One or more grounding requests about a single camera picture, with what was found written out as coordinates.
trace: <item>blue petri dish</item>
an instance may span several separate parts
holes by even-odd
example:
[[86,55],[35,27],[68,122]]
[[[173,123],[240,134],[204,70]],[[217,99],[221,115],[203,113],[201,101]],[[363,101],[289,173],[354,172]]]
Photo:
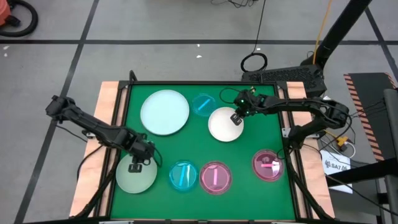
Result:
[[192,100],[192,108],[199,116],[210,116],[217,109],[217,104],[213,97],[201,93]]
[[198,171],[191,162],[178,161],[170,169],[169,179],[176,190],[186,192],[195,186]]

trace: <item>petri dish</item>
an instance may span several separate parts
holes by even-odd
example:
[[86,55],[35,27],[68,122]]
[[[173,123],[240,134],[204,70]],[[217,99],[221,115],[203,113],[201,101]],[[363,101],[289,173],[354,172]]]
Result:
[[283,174],[284,163],[278,159],[276,153],[263,149],[257,152],[252,160],[254,173],[267,182],[277,181]]
[[160,90],[149,96],[141,107],[141,122],[152,134],[176,133],[187,122],[188,101],[174,90]]
[[222,162],[208,162],[200,171],[200,185],[209,194],[221,195],[229,190],[231,184],[232,173]]
[[201,93],[192,100],[193,112],[199,116],[210,116],[217,108],[216,100],[207,94]]
[[157,175],[157,165],[154,158],[144,161],[141,172],[131,172],[132,156],[126,155],[116,168],[116,182],[119,187],[127,193],[138,194],[147,190],[155,181]]
[[178,161],[170,169],[169,179],[176,190],[186,192],[195,186],[198,171],[191,162]]
[[209,117],[208,127],[210,134],[217,140],[230,142],[237,139],[243,132],[243,124],[238,126],[231,121],[235,110],[229,107],[218,108]]

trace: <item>wooden table frame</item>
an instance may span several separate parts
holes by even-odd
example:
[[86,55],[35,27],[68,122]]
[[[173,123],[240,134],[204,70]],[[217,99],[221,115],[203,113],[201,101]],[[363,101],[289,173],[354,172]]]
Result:
[[[124,107],[126,106],[126,97],[128,99],[127,88],[123,86],[128,84],[127,82],[103,82],[101,85],[101,90],[99,91],[98,101],[95,109],[94,116],[105,123],[121,125],[123,118]],[[287,90],[279,89],[280,98],[305,98],[305,90],[303,83],[301,82],[287,82]],[[116,97],[119,92],[120,104],[116,105]],[[304,125],[312,120],[311,114],[309,112],[293,112],[291,113],[291,118],[294,124]],[[287,112],[282,113],[285,128],[290,127],[289,124],[289,114]],[[318,148],[317,141],[315,139],[306,139],[305,144]],[[99,146],[96,139],[88,140],[86,145],[85,156],[90,152],[95,150]],[[88,201],[93,196],[94,192],[97,190],[101,177],[102,170],[104,167],[104,158],[110,156],[109,161],[114,161],[115,150],[108,150],[106,152],[105,148],[100,149],[97,153],[93,154],[87,161],[82,165],[80,171],[80,178],[76,185],[75,196],[73,198],[72,207],[70,210],[70,216],[79,213],[83,207],[88,203]],[[302,164],[298,164],[296,156],[301,157]],[[334,217],[333,207],[330,200],[330,194],[328,186],[326,184],[326,178],[323,172],[322,160],[320,159],[319,153],[315,152],[307,146],[304,146],[299,154],[291,154],[291,159],[295,170],[299,170],[299,166],[302,166],[303,173],[305,174],[305,181],[307,183],[307,188],[313,195],[315,200],[321,205],[321,207],[329,214]],[[112,162],[108,164],[108,171],[112,166]],[[295,188],[298,203],[298,213],[301,218],[307,217],[307,214],[313,215],[316,218],[316,214],[311,211],[306,211],[306,205],[303,199],[301,191],[296,186]],[[99,216],[105,216],[107,214],[106,208],[108,207],[110,193],[110,184],[104,191],[101,199],[101,206],[98,211]]]

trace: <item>wooden board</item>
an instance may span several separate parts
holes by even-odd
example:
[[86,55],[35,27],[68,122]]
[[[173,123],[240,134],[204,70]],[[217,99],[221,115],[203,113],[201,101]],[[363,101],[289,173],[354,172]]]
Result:
[[[118,92],[119,82],[103,82],[101,90],[99,92],[98,101],[95,109],[94,116],[98,119],[103,120],[106,123],[111,123],[113,109],[116,101],[116,95]],[[288,82],[288,93],[290,98],[305,98],[305,90],[303,83],[301,82]],[[121,108],[119,109],[118,122],[121,122],[121,116],[124,106],[124,100],[126,97],[126,92],[122,94]],[[311,114],[309,112],[293,112],[294,122],[297,125],[307,124],[311,122]],[[287,113],[284,113],[285,125],[289,125],[287,122]],[[314,139],[305,140],[305,144],[318,148],[317,141]],[[85,156],[95,150],[98,147],[97,140],[89,140]],[[100,182],[101,170],[104,161],[105,150],[101,149],[99,152],[90,157],[81,168],[80,178],[78,180],[75,196],[73,198],[72,207],[70,215],[76,215],[79,213],[83,207],[91,199],[92,195],[98,188]],[[302,163],[305,173],[305,178],[307,182],[308,190],[311,192],[315,200],[322,206],[322,208],[334,217],[334,211],[330,200],[328,186],[326,184],[326,178],[323,173],[322,160],[317,152],[313,149],[309,149],[304,146],[301,149]],[[301,217],[305,217],[305,207],[303,204],[303,196],[299,189],[296,187],[298,204]],[[103,195],[103,200],[101,202],[100,215],[105,215],[105,209],[108,202],[109,187]]]

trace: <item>vacuum cleaner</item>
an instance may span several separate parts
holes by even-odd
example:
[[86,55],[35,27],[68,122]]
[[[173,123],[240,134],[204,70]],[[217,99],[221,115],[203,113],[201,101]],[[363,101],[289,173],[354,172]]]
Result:
[[[11,10],[13,10],[17,5],[27,8],[32,14],[32,20],[25,29],[15,32],[9,32],[2,30],[6,26],[19,27],[21,21],[15,16],[11,15]],[[0,36],[5,37],[22,37],[27,34],[32,33],[39,22],[39,16],[36,10],[28,2],[23,0],[0,0]]]

